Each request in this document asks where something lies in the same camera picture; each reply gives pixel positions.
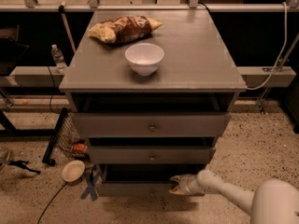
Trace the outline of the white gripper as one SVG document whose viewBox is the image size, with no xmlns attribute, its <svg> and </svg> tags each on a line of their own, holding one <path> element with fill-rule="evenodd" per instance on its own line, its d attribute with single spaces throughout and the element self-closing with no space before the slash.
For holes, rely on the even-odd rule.
<svg viewBox="0 0 299 224">
<path fill-rule="evenodd" d="M 178 186 L 170 189 L 169 192 L 175 195 L 193 195 L 199 192 L 197 175 L 174 175 L 169 179 L 172 182 L 178 183 Z"/>
</svg>

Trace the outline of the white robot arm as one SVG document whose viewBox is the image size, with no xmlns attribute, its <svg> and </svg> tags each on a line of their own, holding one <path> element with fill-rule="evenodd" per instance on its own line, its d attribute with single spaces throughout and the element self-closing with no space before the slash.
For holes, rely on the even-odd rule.
<svg viewBox="0 0 299 224">
<path fill-rule="evenodd" d="M 299 190 L 279 179 L 264 181 L 255 191 L 229 183 L 210 170 L 175 175 L 169 190 L 177 195 L 220 194 L 250 216 L 250 224 L 299 224 Z"/>
</svg>

